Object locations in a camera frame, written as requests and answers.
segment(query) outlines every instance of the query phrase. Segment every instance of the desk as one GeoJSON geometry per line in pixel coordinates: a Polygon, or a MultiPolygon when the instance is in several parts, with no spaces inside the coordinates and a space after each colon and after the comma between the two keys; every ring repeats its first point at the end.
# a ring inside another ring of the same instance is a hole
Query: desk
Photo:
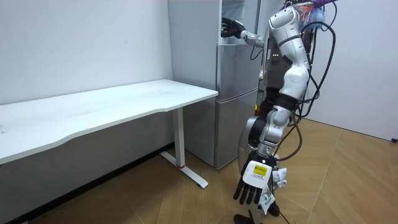
{"type": "Polygon", "coordinates": [[[176,158],[167,152],[161,155],[205,188],[208,183],[185,167],[182,107],[217,94],[196,86],[157,80],[3,105],[0,164],[51,149],[84,134],[172,110],[176,158]]]}

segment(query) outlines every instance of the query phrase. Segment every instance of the wooden floor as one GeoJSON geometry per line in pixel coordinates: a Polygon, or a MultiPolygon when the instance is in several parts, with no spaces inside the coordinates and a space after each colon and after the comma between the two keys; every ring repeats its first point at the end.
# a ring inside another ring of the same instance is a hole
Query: wooden floor
{"type": "MultiPolygon", "coordinates": [[[[282,164],[288,184],[275,196],[291,224],[398,223],[398,144],[313,121],[300,129],[302,150],[282,164]]],[[[297,140],[292,134],[280,155],[297,140]]],[[[218,171],[187,153],[187,165],[206,189],[157,156],[29,223],[233,224],[234,214],[247,215],[232,199],[236,161],[218,171]]]]}

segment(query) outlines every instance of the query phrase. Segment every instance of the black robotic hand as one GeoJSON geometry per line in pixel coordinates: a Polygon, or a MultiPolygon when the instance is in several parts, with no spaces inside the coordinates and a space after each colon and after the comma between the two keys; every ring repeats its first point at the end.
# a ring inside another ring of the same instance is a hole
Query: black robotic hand
{"type": "Polygon", "coordinates": [[[235,194],[234,194],[234,199],[237,200],[239,196],[241,197],[239,199],[239,203],[242,205],[244,201],[246,200],[246,203],[249,205],[252,203],[254,199],[254,203],[258,205],[260,202],[261,194],[262,194],[262,189],[251,186],[243,181],[243,174],[246,171],[246,167],[248,166],[249,162],[251,161],[256,161],[256,162],[261,162],[263,164],[266,164],[271,167],[276,166],[276,161],[272,160],[269,157],[262,156],[257,153],[257,151],[252,151],[250,152],[248,159],[243,166],[242,172],[241,172],[241,178],[239,179],[238,187],[236,188],[235,194]]]}
{"type": "Polygon", "coordinates": [[[242,31],[246,30],[240,22],[225,17],[221,19],[221,27],[222,38],[235,36],[240,39],[242,31]]]}

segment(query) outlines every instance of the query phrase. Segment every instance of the white metal table leg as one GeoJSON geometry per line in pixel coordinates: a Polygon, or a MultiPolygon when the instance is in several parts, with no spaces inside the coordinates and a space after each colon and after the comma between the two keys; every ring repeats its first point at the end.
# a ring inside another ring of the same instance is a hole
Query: white metal table leg
{"type": "Polygon", "coordinates": [[[174,124],[174,141],[175,141],[175,157],[167,152],[161,152],[160,155],[174,164],[182,172],[187,174],[194,180],[200,187],[205,188],[209,184],[201,178],[194,171],[185,166],[185,148],[184,148],[184,123],[182,108],[173,110],[173,124],[174,124]]]}

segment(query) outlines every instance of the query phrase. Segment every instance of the yellow label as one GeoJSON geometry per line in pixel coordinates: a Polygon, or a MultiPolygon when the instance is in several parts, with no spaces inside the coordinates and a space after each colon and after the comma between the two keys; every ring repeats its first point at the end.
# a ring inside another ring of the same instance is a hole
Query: yellow label
{"type": "Polygon", "coordinates": [[[259,165],[256,165],[255,167],[254,167],[254,171],[253,171],[255,174],[258,174],[258,175],[261,175],[261,176],[265,176],[266,175],[266,173],[267,173],[267,168],[265,168],[265,167],[262,167],[262,166],[259,166],[259,165]]]}

